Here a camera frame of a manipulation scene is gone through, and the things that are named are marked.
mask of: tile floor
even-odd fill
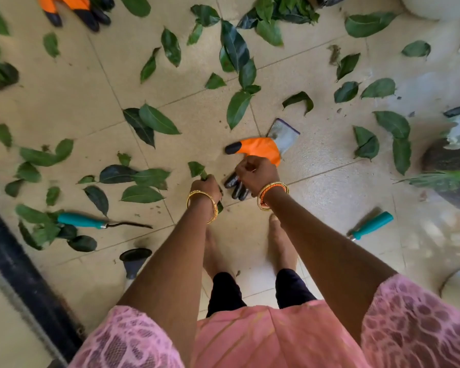
[[[152,13],[139,19],[119,0],[111,13],[112,25],[99,34],[86,31],[76,17],[60,7],[64,22],[55,32],[61,56],[53,60],[43,50],[42,36],[52,30],[35,0],[0,0],[0,11],[9,22],[12,36],[0,36],[4,60],[20,71],[20,85],[0,93],[0,123],[10,127],[17,145],[39,148],[74,138],[71,157],[50,168],[41,168],[43,182],[26,185],[14,200],[3,193],[20,162],[16,148],[0,145],[0,214],[17,234],[14,207],[18,202],[45,209],[44,196],[51,184],[62,196],[55,208],[97,214],[76,181],[98,175],[117,163],[118,151],[132,156],[139,169],[172,170],[165,201],[133,204],[118,201],[124,185],[103,185],[113,220],[147,222],[142,228],[121,226],[108,231],[82,229],[98,241],[98,250],[80,253],[57,240],[43,252],[25,247],[49,284],[64,297],[74,315],[89,331],[100,322],[123,291],[123,265],[117,259],[124,250],[148,247],[156,250],[184,211],[191,184],[187,162],[197,160],[223,180],[240,156],[226,156],[223,147],[241,138],[264,135],[276,117],[282,117],[302,135],[280,166],[282,180],[291,194],[312,213],[346,233],[374,208],[388,210],[395,221],[365,237],[359,245],[399,272],[436,290],[452,270],[460,266],[460,212],[429,191],[393,184],[400,175],[393,167],[391,140],[376,125],[374,110],[390,109],[409,118],[413,141],[412,168],[426,147],[446,129],[441,111],[460,105],[460,20],[434,22],[403,10],[399,0],[346,0],[321,10],[315,26],[280,23],[284,47],[272,47],[253,30],[241,31],[258,68],[256,84],[262,91],[251,101],[241,123],[232,132],[226,126],[229,99],[238,90],[234,73],[222,73],[218,52],[220,26],[205,28],[200,41],[187,47],[194,17],[193,4],[208,4],[233,23],[250,9],[253,0],[149,0]],[[367,39],[346,34],[348,14],[395,11],[400,16],[380,33]],[[166,25],[179,38],[182,63],[173,67],[163,54],[157,69],[143,85],[138,75],[152,49],[160,45]],[[427,40],[433,51],[427,59],[406,58],[402,48],[414,40]],[[394,78],[396,96],[355,100],[337,105],[333,92],[335,67],[329,65],[327,47],[338,44],[341,52],[360,52],[360,62],[342,81],[361,81],[366,86],[381,77]],[[212,73],[227,86],[205,90]],[[301,90],[314,100],[315,108],[303,116],[303,105],[282,110],[281,102]],[[156,135],[157,148],[140,142],[125,123],[121,109],[144,102],[159,108],[182,135]],[[381,143],[372,161],[353,159],[356,148],[352,125],[374,131]],[[267,215],[254,199],[235,203],[228,193],[225,210],[212,225],[222,251],[231,261],[248,305],[276,306],[274,274],[266,260]],[[299,262],[297,272],[309,288],[320,292],[307,269]],[[199,317],[204,317],[211,280],[203,273]]]

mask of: hand tool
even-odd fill
[[[232,143],[225,147],[225,153],[247,154],[268,158],[274,165],[279,166],[281,157],[293,146],[300,132],[294,129],[286,121],[276,119],[269,130],[267,137],[249,138]],[[249,190],[239,181],[237,174],[232,173],[224,183],[225,188],[235,186],[232,198],[245,200]]]
[[[361,225],[357,230],[350,231],[348,238],[352,241],[360,240],[363,235],[372,233],[391,221],[393,221],[393,216],[389,212],[383,212]]]
[[[153,228],[150,225],[143,225],[135,222],[119,222],[119,223],[108,223],[95,218],[86,217],[77,213],[61,213],[58,216],[58,223],[64,223],[66,225],[73,225],[77,227],[95,227],[95,228],[109,228],[120,225],[130,225],[136,227],[147,227]]]
[[[102,11],[114,7],[114,0],[60,0],[63,1],[77,16],[94,32],[99,30],[99,23],[109,25],[111,19]],[[38,0],[46,17],[55,27],[61,27],[60,15],[54,4],[55,0]]]
[[[129,288],[133,280],[135,280],[138,271],[145,261],[152,255],[152,251],[148,248],[133,248],[121,253],[119,259],[123,261],[124,269],[126,270],[126,283],[124,291]]]

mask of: sleeve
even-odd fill
[[[361,347],[374,368],[460,367],[460,311],[397,274],[375,293]]]
[[[183,368],[167,334],[145,313],[115,306],[68,368]]]

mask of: gold bangle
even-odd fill
[[[194,191],[191,191],[189,193],[189,195],[187,196],[187,201],[186,201],[186,205],[187,205],[187,208],[189,208],[189,199],[191,198],[191,196],[193,195],[196,195],[196,194],[203,194],[203,195],[206,195],[207,197],[209,197],[209,199],[211,200],[212,204],[213,204],[213,218],[211,218],[206,224],[210,224],[211,222],[213,222],[216,217],[218,217],[218,207],[216,206],[215,204],[215,201],[213,200],[213,198],[207,194],[206,192],[204,191],[200,191],[200,190],[194,190]]]
[[[258,195],[258,207],[260,210],[271,210],[271,208],[264,203],[264,195],[266,194],[266,192],[268,192],[271,188],[275,187],[275,186],[280,186],[282,187],[282,189],[287,193],[289,194],[290,192],[290,189],[288,187],[287,184],[283,183],[283,182],[272,182],[268,185],[265,185],[262,190],[259,192],[259,195]]]

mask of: pink dress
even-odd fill
[[[382,283],[363,319],[361,348],[324,301],[244,307],[198,322],[192,367],[460,367],[460,311],[402,275]],[[147,315],[115,306],[70,368],[183,367]]]

